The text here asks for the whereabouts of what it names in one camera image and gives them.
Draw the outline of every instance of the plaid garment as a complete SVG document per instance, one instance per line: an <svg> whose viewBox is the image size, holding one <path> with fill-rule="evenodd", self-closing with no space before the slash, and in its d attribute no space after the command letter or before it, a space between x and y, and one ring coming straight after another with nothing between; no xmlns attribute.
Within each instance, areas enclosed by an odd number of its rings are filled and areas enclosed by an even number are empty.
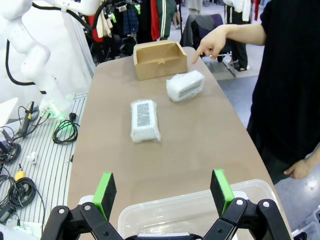
<svg viewBox="0 0 320 240"><path fill-rule="evenodd" d="M139 30L139 21L137 11L128 9L123 13L123 34L137 33Z"/></svg>

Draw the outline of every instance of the white package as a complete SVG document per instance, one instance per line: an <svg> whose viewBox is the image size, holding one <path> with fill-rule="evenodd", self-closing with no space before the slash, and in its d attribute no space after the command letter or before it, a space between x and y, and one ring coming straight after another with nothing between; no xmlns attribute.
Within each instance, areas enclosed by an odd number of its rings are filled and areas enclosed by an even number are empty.
<svg viewBox="0 0 320 240"><path fill-rule="evenodd" d="M189 99L200 93L204 87L205 76L198 71L177 74L166 81L166 91L174 102Z"/></svg>
<svg viewBox="0 0 320 240"><path fill-rule="evenodd" d="M161 141L158 129L157 104L152 100L138 100L131 103L131 139L135 143L157 139Z"/></svg>

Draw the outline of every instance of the open cardboard box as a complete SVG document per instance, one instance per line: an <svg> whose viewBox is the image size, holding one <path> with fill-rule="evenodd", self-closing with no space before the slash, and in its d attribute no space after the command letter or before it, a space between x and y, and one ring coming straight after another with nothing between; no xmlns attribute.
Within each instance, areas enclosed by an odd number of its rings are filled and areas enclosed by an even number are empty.
<svg viewBox="0 0 320 240"><path fill-rule="evenodd" d="M185 51L179 43L172 40L135 45L133 61L139 80L181 74L188 71Z"/></svg>

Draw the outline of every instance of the person's arm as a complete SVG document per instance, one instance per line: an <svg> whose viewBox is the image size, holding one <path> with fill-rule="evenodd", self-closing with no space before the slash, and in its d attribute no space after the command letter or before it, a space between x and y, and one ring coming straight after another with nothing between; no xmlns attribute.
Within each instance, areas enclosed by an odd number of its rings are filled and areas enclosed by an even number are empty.
<svg viewBox="0 0 320 240"><path fill-rule="evenodd" d="M306 159L302 159L293 164L284 174L290 175L293 179L304 179L312 170L320 164L320 147L317 146L313 153Z"/></svg>
<svg viewBox="0 0 320 240"><path fill-rule="evenodd" d="M212 59L216 59L225 46L226 39L232 39L246 44L264 45L266 33L261 24L220 25L201 40L192 63L195 63L202 53L210 56Z"/></svg>

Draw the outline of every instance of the white shirt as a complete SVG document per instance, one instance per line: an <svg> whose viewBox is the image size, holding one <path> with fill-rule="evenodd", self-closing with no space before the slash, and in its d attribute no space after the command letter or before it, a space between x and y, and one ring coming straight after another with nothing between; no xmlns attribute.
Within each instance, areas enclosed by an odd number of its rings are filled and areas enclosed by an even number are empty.
<svg viewBox="0 0 320 240"><path fill-rule="evenodd" d="M234 7L234 11L242 13L242 20L244 22L249 21L251 11L251 0L223 0L223 2L231 7Z"/></svg>

